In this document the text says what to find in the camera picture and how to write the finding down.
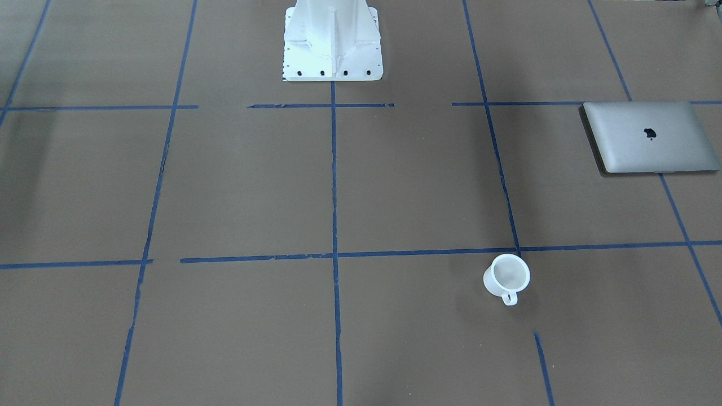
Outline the white pedestal column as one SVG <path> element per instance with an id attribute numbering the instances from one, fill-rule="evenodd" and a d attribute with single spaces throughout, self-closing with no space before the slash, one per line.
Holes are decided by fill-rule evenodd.
<path id="1" fill-rule="evenodd" d="M 297 1 L 284 14 L 282 79 L 378 81 L 379 15 L 366 1 Z"/>

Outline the white ceramic cup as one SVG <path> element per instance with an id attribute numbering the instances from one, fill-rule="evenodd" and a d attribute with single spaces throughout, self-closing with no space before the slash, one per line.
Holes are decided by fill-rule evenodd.
<path id="1" fill-rule="evenodd" d="M 518 303 L 518 294 L 531 282 L 529 265 L 515 254 L 501 254 L 484 271 L 486 291 L 502 299 L 506 306 Z"/>

